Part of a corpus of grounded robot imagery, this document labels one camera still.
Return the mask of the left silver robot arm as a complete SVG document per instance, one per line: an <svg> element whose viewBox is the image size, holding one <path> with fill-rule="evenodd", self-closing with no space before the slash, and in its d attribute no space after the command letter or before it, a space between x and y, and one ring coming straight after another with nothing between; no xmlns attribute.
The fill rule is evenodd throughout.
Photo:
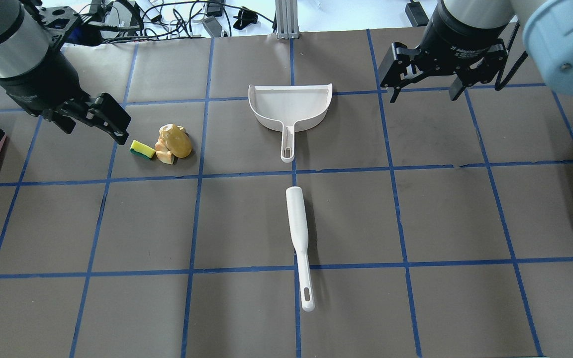
<svg viewBox="0 0 573 358"><path fill-rule="evenodd" d="M32 116L70 134L77 122L125 144L130 116L109 93L91 96L61 52L82 24L71 7L43 7L39 0L0 0L0 86Z"/></svg>

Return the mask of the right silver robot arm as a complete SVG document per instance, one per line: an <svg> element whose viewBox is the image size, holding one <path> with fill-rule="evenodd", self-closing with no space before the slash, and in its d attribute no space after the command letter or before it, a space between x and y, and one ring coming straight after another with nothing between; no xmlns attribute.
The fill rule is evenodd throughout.
<svg viewBox="0 0 573 358"><path fill-rule="evenodd" d="M502 89L528 58L549 88L573 96L573 0L440 0L417 47L391 44L380 88L394 102L409 84L454 76L456 100L479 83Z"/></svg>

